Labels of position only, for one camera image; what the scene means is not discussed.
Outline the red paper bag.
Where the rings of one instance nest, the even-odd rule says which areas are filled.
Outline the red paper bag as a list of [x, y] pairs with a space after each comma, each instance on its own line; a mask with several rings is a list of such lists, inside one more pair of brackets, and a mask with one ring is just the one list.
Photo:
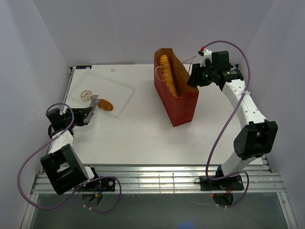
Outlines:
[[[166, 83], [159, 60], [166, 55], [173, 76], [174, 96]], [[199, 91], [187, 85], [190, 75], [184, 64], [176, 57], [172, 48], [161, 48], [154, 54], [154, 86], [169, 116], [172, 126], [179, 126], [193, 120]]]

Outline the long ridged bread loaf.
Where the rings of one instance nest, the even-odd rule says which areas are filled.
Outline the long ridged bread loaf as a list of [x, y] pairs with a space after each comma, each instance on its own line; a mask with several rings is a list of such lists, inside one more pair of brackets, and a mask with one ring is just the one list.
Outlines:
[[175, 98], [178, 98], [178, 93], [173, 80], [171, 65], [167, 55], [162, 55], [159, 59], [159, 67], [161, 69], [163, 80], [166, 82], [169, 90]]

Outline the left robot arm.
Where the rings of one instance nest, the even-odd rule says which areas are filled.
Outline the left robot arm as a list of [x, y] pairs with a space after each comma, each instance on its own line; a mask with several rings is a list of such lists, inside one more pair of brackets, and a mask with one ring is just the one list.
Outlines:
[[55, 108], [46, 112], [51, 123], [48, 135], [52, 142], [49, 152], [41, 158], [41, 165], [59, 195], [82, 183], [92, 191], [101, 186], [95, 169], [85, 166], [72, 148], [73, 128], [88, 125], [93, 113], [93, 107], [66, 109], [65, 112]]

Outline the metal tongs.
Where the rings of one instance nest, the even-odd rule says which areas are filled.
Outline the metal tongs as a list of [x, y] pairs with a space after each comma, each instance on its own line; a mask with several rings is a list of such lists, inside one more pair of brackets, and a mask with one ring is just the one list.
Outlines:
[[83, 123], [85, 125], [90, 123], [90, 120], [91, 120], [91, 118], [94, 114], [95, 108], [96, 108], [96, 106], [99, 102], [100, 102], [99, 95], [92, 95], [91, 96], [91, 103], [90, 103], [90, 106], [89, 106], [91, 108], [91, 111], [88, 113], [87, 117], [83, 121]]

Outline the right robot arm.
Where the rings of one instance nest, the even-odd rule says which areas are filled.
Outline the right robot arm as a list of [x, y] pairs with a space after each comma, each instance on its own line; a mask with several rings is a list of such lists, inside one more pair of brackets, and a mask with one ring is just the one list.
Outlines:
[[234, 108], [241, 131], [234, 139], [234, 152], [219, 166], [213, 180], [220, 189], [227, 189], [232, 183], [231, 176], [237, 176], [247, 165], [271, 152], [278, 125], [269, 121], [259, 111], [246, 88], [244, 77], [239, 69], [229, 61], [227, 51], [199, 51], [202, 60], [192, 65], [187, 82], [192, 87], [219, 86]]

